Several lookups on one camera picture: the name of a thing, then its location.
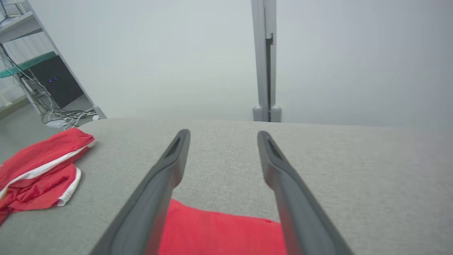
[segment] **white partition panel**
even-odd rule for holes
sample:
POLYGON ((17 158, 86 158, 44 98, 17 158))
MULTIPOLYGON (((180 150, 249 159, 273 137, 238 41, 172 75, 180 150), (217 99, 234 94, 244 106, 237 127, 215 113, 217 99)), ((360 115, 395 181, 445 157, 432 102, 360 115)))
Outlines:
POLYGON ((282 122, 453 127, 453 2, 278 0, 282 122))
POLYGON ((29 3, 107 117, 253 119, 250 1, 29 3))

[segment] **black computer tower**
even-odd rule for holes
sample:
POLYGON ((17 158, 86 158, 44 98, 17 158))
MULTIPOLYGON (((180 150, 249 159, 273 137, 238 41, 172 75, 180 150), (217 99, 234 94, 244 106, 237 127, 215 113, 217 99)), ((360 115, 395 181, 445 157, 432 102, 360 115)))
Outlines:
POLYGON ((83 95, 82 89, 59 56, 47 59, 28 70, 46 87, 60 108, 83 95))

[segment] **gray table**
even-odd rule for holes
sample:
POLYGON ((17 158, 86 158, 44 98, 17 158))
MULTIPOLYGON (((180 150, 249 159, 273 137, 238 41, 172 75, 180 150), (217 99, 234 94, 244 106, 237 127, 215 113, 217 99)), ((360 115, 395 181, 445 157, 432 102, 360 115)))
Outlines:
POLYGON ((189 206, 278 220, 256 134, 268 131, 361 255, 451 254, 453 135, 385 127, 107 119, 80 129, 97 145, 76 165, 64 207, 11 215, 2 254, 89 253, 178 130, 191 142, 173 198, 189 206))

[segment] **baseboard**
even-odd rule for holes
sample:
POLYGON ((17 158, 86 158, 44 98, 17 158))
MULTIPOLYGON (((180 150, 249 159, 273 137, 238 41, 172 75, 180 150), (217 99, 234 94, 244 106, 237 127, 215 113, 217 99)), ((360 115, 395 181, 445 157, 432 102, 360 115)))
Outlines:
POLYGON ((14 113, 15 111, 27 106, 29 103, 30 102, 28 101, 27 96, 24 95, 12 101, 12 104, 0 107, 0 120, 4 119, 6 116, 14 113))

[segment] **folded red cloth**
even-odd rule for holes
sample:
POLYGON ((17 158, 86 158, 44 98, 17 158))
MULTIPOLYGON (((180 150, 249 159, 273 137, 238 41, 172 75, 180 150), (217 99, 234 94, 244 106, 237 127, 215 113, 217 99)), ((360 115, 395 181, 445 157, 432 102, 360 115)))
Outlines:
POLYGON ((71 128, 5 161, 0 166, 0 225, 12 212, 65 205, 81 176, 73 163, 94 141, 71 128))
POLYGON ((278 222, 202 211, 171 200, 159 255, 286 254, 278 222))

